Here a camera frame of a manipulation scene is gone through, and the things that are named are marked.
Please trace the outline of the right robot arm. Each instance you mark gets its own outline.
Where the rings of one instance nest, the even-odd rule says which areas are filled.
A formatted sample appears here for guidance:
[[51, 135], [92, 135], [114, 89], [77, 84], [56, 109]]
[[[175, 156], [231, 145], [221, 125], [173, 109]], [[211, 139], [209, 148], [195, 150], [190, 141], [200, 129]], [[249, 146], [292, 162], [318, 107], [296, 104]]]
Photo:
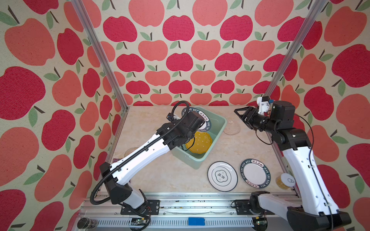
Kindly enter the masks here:
[[302, 204], [294, 205], [266, 191], [252, 193], [250, 211], [260, 215], [266, 210], [285, 219], [294, 231], [333, 231], [349, 225], [347, 212], [340, 211], [331, 197], [316, 165], [313, 144], [307, 133], [294, 127], [295, 106], [286, 101], [264, 97], [259, 107], [236, 109], [235, 114], [254, 131], [271, 134], [272, 143], [286, 157], [298, 185]]

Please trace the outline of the yellow polka dot plate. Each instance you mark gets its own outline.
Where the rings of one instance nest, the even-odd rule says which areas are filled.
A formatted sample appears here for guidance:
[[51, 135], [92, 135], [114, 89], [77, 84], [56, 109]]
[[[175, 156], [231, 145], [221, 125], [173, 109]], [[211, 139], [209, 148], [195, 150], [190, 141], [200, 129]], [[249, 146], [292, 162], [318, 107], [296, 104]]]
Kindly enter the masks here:
[[186, 143], [186, 151], [190, 151], [194, 154], [204, 154], [211, 147], [213, 140], [210, 134], [206, 132], [196, 132], [192, 140]]

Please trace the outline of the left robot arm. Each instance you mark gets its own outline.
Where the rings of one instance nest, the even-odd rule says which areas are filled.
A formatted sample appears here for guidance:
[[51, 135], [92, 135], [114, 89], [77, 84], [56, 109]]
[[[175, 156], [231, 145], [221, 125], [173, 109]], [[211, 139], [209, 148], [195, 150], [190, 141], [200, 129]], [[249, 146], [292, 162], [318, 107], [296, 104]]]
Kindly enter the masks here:
[[105, 162], [99, 167], [102, 179], [91, 192], [92, 205], [110, 201], [137, 213], [145, 210], [148, 200], [141, 190], [130, 185], [131, 178], [156, 158], [188, 143], [205, 124], [204, 117], [192, 111], [187, 101], [178, 102], [167, 115], [167, 119], [168, 123], [157, 129], [156, 133], [134, 152], [118, 162]]

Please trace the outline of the white plate dark lettered rim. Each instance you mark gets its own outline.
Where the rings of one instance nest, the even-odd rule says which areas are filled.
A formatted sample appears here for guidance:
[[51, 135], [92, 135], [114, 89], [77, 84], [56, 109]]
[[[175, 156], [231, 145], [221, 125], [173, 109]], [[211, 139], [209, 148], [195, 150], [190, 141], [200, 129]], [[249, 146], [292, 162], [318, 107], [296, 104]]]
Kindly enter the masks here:
[[[206, 115], [206, 113], [194, 107], [189, 108], [189, 113], [191, 112], [199, 114], [199, 116], [201, 116], [205, 121], [202, 124], [202, 126], [198, 128], [197, 131], [198, 132], [208, 132], [212, 127], [212, 123], [211, 123], [210, 118]], [[194, 131], [195, 123], [192, 121], [191, 118], [188, 118], [188, 116], [186, 116], [186, 118], [183, 120], [183, 124], [186, 125], [188, 129], [191, 129], [192, 131]]]

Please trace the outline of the white plate green clover emblem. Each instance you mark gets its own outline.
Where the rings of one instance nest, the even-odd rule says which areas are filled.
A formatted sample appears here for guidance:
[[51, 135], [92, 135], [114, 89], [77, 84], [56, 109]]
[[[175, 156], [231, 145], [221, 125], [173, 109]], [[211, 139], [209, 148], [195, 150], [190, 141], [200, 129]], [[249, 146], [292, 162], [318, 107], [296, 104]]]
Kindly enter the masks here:
[[220, 192], [230, 192], [238, 184], [238, 175], [235, 169], [223, 161], [214, 162], [207, 171], [211, 186]]

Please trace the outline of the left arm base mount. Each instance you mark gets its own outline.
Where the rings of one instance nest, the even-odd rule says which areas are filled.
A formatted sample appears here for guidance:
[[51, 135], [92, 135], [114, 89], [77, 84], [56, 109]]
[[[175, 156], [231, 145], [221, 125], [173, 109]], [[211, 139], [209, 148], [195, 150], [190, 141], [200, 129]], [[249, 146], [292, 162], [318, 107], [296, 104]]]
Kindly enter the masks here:
[[[160, 210], [160, 200], [148, 200], [147, 203], [144, 203], [144, 205], [140, 206], [136, 211], [140, 214], [143, 214], [145, 216], [149, 215], [158, 215]], [[126, 207], [122, 207], [120, 211], [121, 215], [136, 215], [136, 213]]]

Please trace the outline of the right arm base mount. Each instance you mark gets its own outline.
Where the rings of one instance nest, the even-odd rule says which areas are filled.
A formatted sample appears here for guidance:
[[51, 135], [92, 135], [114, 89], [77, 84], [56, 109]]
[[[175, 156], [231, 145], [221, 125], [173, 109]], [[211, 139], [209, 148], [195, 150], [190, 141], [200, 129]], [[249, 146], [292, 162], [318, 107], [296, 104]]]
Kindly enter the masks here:
[[236, 210], [237, 215], [259, 215], [263, 210], [259, 207], [258, 201], [252, 200], [235, 200], [232, 207]]

